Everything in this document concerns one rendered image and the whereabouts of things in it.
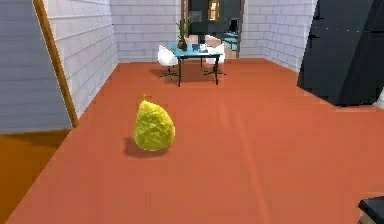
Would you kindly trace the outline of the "yellow pear-shaped bag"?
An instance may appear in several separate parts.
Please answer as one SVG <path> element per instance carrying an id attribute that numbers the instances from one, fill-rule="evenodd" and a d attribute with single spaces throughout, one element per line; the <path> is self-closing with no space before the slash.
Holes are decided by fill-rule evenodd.
<path id="1" fill-rule="evenodd" d="M 175 133 L 175 125 L 168 112 L 143 95 L 135 121 L 135 143 L 145 151 L 160 151 L 173 144 Z"/>

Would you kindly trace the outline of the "blue table with black legs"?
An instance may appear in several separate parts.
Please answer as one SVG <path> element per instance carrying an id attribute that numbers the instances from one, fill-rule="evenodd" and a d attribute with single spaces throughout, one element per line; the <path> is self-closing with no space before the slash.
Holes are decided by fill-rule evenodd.
<path id="1" fill-rule="evenodd" d="M 171 43 L 170 44 L 170 49 L 171 51 L 175 54 L 175 56 L 178 58 L 178 83 L 177 83 L 177 86 L 180 86 L 181 85 L 181 80 L 182 80 L 182 62 L 185 60 L 185 59 L 190 59 L 190 58 L 208 58 L 208 57 L 216 57 L 218 58 L 219 55 L 218 54 L 209 54 L 208 52 L 207 53 L 199 53 L 198 51 L 194 51 L 192 49 L 192 44 L 190 43 L 187 43 L 187 50 L 186 51 L 182 51 L 181 49 L 179 49 L 177 47 L 177 44 L 176 43 Z M 218 84 L 218 73 L 214 73 L 215 74 L 215 84 Z"/>

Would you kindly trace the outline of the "white shell chair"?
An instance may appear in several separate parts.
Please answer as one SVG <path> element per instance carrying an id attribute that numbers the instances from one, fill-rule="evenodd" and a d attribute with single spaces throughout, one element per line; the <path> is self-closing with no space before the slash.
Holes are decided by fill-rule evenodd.
<path id="1" fill-rule="evenodd" d="M 162 45 L 158 48 L 158 62 L 161 66 L 167 68 L 167 71 L 161 73 L 159 77 L 172 77 L 178 75 L 177 72 L 171 71 L 171 68 L 178 64 L 178 58 L 172 51 Z"/>
<path id="2" fill-rule="evenodd" d="M 211 35 L 205 36 L 205 43 L 211 47 L 217 47 L 221 44 L 221 40 Z"/>
<path id="3" fill-rule="evenodd" d="M 218 66 L 220 64 L 223 64 L 224 61 L 225 61 L 225 45 L 224 44 L 220 44 L 217 47 L 208 47 L 207 51 L 208 51 L 209 54 L 218 54 L 219 57 L 218 58 L 216 58 L 216 57 L 208 57 L 208 58 L 205 59 L 205 62 L 208 65 L 211 65 L 212 69 L 211 70 L 206 70 L 204 72 L 204 74 L 205 75 L 214 74 L 214 73 L 221 74 L 221 71 L 218 69 Z"/>

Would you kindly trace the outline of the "green house plant in pot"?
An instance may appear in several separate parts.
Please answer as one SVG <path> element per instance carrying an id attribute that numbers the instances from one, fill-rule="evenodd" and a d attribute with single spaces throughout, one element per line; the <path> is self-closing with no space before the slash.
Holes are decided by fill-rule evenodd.
<path id="1" fill-rule="evenodd" d="M 186 35 L 188 33 L 188 29 L 189 29 L 190 24 L 191 24 L 191 22 L 188 19 L 180 20 L 177 23 L 178 30 L 179 30 L 177 47 L 179 49 L 181 49 L 182 51 L 187 50 L 187 43 L 186 43 L 185 38 L 186 38 Z"/>

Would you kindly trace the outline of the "blue table in far room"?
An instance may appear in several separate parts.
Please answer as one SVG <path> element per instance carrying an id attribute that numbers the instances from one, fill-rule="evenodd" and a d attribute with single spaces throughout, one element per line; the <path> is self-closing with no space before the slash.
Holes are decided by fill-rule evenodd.
<path id="1" fill-rule="evenodd" d="M 226 43 L 226 45 L 229 49 L 236 51 L 237 50 L 238 35 L 236 33 L 233 33 L 233 32 L 226 32 L 224 34 L 224 42 Z"/>

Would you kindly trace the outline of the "yellow framed picture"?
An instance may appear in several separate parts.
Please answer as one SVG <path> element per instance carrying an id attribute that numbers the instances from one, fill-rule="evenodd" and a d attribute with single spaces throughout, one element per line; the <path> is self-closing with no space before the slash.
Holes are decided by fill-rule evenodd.
<path id="1" fill-rule="evenodd" d="M 210 22 L 217 22 L 219 19 L 219 0 L 208 0 L 208 20 Z"/>

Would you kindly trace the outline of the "black cupboard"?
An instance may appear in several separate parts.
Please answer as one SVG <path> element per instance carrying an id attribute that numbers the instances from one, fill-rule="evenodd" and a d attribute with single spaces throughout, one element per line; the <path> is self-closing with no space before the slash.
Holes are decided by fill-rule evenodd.
<path id="1" fill-rule="evenodd" d="M 337 106 L 384 89 L 384 0 L 318 0 L 297 86 Z"/>

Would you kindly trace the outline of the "grey door with wooden edge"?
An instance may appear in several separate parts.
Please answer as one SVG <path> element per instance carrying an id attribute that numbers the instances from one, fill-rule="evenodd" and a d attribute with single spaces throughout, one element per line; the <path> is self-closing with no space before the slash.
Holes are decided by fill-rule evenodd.
<path id="1" fill-rule="evenodd" d="M 0 134 L 70 127 L 32 0 L 0 0 Z"/>

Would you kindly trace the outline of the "black object on floor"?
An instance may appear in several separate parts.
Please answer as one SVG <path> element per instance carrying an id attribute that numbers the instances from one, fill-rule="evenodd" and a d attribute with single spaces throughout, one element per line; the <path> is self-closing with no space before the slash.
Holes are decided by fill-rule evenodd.
<path id="1" fill-rule="evenodd" d="M 384 224 L 384 196 L 362 199 L 358 208 L 362 211 L 358 224 Z"/>

